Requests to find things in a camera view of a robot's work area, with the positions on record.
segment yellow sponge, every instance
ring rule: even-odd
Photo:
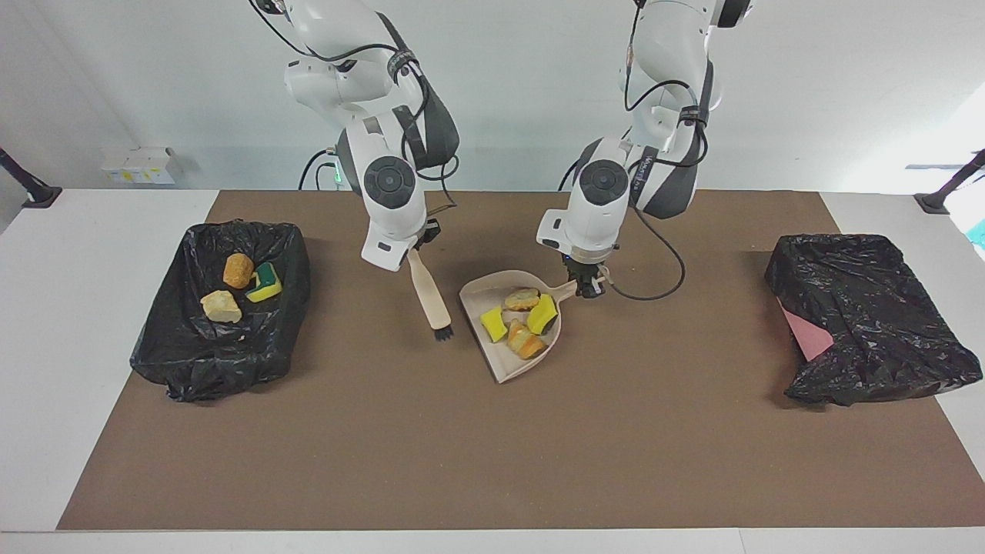
[[[506,324],[502,322],[502,308],[493,308],[483,313],[480,319],[482,320],[483,327],[486,328],[486,332],[490,335],[492,342],[499,342],[509,332]]]
[[[541,295],[540,302],[530,311],[527,327],[536,335],[543,335],[551,330],[558,319],[558,306],[551,295]]]

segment black stand foot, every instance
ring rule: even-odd
[[[45,190],[48,193],[48,197],[43,200],[28,200],[24,204],[21,204],[25,208],[43,209],[48,208],[51,204],[55,203],[55,199],[61,194],[62,188],[60,186],[49,186]]]
[[[935,194],[913,195],[913,197],[917,199],[917,204],[920,204],[920,207],[923,208],[923,211],[927,212],[928,214],[935,216],[949,216],[951,212],[948,211],[948,208],[944,207],[944,204],[937,204],[935,202],[935,200],[937,200],[935,196],[936,196]]]

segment dustpan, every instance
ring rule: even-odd
[[[502,306],[503,300],[517,289],[537,289],[541,294],[551,295],[558,305],[558,319],[551,329],[541,337],[547,343],[548,347],[540,356],[532,360],[521,360],[519,356],[510,351],[509,347],[506,346],[505,340],[493,343],[481,321],[483,313]],[[469,317],[469,324],[472,325],[472,331],[479,341],[479,346],[483,351],[483,355],[486,357],[486,362],[489,364],[492,374],[495,376],[496,382],[507,382],[519,377],[544,361],[558,343],[558,337],[560,336],[560,304],[575,296],[577,290],[577,281],[571,281],[560,287],[551,288],[536,275],[527,273],[526,271],[516,270],[500,271],[499,273],[487,275],[462,287],[458,296],[462,300],[462,306],[465,308],[465,313]],[[524,323],[527,320],[527,313],[524,312],[504,311],[503,316],[506,319],[507,325],[514,317]]]

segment brown table mat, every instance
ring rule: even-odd
[[[560,284],[534,235],[565,196],[456,196],[423,253],[454,318],[437,344],[407,269],[360,260],[354,195],[221,193],[210,221],[290,221],[307,238],[294,369],[210,405],[131,376],[59,528],[985,525],[985,485],[935,399],[806,409],[782,395],[795,351],[762,274],[781,235],[837,231],[817,194],[699,192],[659,224],[689,263],[679,294],[565,303],[558,347],[505,385],[457,291],[510,268]],[[674,284],[631,216],[622,243],[626,289]]]

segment black plastic bag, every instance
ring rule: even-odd
[[[923,285],[886,237],[780,239],[766,281],[783,308],[834,346],[805,361],[786,395],[850,406],[918,398],[981,381]]]
[[[253,304],[223,282],[226,259],[241,252],[259,266],[272,262],[284,291]],[[167,385],[179,402],[215,400],[279,379],[291,368],[307,313],[311,277],[307,249],[294,225],[229,222],[189,229],[158,290],[130,366]],[[213,323],[200,300],[228,290],[243,312],[239,323]]]

